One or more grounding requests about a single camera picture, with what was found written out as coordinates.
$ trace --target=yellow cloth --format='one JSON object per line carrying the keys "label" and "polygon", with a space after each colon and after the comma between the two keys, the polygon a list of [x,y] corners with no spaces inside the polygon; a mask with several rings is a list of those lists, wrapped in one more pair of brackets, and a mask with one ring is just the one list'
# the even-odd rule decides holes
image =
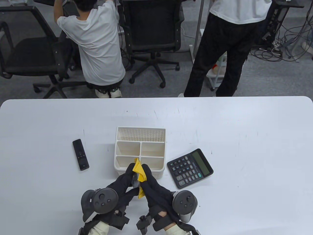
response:
{"label": "yellow cloth", "polygon": [[[139,176],[138,176],[138,181],[139,182],[144,182],[147,180],[147,176],[145,174],[145,171],[143,170],[142,166],[141,166],[141,163],[139,161],[139,158],[136,158],[135,160],[135,166],[133,168],[133,172],[135,173],[138,173]],[[145,196],[145,193],[143,192],[142,188],[139,187],[139,194],[138,194],[138,198],[142,198]]]}

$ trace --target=chair backrest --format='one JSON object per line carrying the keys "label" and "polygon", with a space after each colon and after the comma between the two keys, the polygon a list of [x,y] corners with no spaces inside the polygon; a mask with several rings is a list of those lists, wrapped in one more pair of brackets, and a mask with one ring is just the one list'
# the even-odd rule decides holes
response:
{"label": "chair backrest", "polygon": [[181,3],[185,0],[122,0],[120,23],[126,49],[148,51],[180,48]]}

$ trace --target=sneaker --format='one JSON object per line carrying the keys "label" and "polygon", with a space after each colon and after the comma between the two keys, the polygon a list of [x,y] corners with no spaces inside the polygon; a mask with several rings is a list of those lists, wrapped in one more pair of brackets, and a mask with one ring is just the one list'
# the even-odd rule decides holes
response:
{"label": "sneaker", "polygon": [[118,88],[110,90],[111,98],[122,98],[122,93]]}
{"label": "sneaker", "polygon": [[104,91],[104,90],[95,89],[95,91],[96,91],[96,96],[101,98],[101,99],[110,98],[109,93]]}

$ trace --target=remote control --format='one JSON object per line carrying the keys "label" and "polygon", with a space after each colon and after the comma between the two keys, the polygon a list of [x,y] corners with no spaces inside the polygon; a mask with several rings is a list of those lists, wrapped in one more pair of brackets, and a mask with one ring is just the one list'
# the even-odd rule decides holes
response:
{"label": "remote control", "polygon": [[76,157],[77,157],[77,161],[78,161],[78,165],[80,170],[86,170],[89,168],[89,164],[87,161],[87,157],[85,154],[85,150],[83,147],[83,144],[81,142],[81,139],[77,139],[75,141],[73,141],[73,146],[74,146],[74,150],[76,153]]}

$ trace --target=calculator display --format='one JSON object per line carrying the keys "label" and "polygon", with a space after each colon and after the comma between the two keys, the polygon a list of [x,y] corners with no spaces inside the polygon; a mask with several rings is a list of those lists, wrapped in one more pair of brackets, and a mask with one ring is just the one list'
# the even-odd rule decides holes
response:
{"label": "calculator display", "polygon": [[207,166],[205,165],[204,161],[202,160],[201,156],[199,155],[199,153],[196,151],[196,152],[193,152],[191,154],[193,156],[193,158],[196,160],[196,162],[198,163],[202,173],[204,176],[210,174],[210,171],[209,169],[207,168]]}

